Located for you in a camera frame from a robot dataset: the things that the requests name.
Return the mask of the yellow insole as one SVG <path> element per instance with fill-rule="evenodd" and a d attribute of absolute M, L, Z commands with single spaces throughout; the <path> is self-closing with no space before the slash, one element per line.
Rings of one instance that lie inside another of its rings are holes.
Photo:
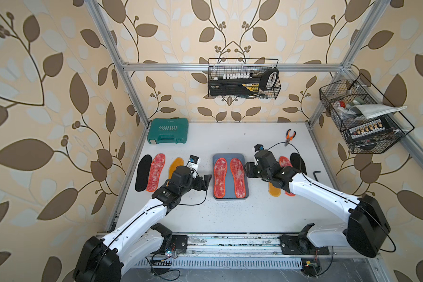
<path fill-rule="evenodd" d="M 168 175 L 169 179 L 172 178 L 173 173 L 175 172 L 177 167 L 183 166 L 183 165 L 184 165 L 184 160 L 181 157 L 177 157 L 169 167 L 169 175 Z"/>
<path fill-rule="evenodd" d="M 279 197 L 282 193 L 282 190 L 279 188 L 274 187 L 272 183 L 269 183 L 269 194 L 272 197 Z"/>

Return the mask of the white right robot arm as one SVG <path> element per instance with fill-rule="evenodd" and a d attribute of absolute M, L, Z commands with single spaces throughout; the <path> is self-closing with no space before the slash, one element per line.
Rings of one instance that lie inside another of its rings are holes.
<path fill-rule="evenodd" d="M 255 161 L 247 162 L 244 172 L 248 178 L 261 179 L 275 188 L 307 198 L 341 220 L 340 224 L 308 224 L 297 236 L 303 251 L 309 246 L 351 247 L 365 257 L 374 258 L 389 237 L 390 225 L 377 200 L 369 195 L 348 195 L 313 180 L 299 169 L 281 167 L 268 150 L 256 152 Z"/>

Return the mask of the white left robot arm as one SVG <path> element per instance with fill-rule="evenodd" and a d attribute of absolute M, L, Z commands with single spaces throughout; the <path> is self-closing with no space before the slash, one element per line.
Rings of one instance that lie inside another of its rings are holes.
<path fill-rule="evenodd" d="M 179 166 L 133 217 L 116 230 L 83 246 L 72 277 L 76 282 L 119 282 L 127 271 L 151 253 L 170 244 L 172 231 L 160 222 L 191 190 L 206 191 L 211 175 Z"/>

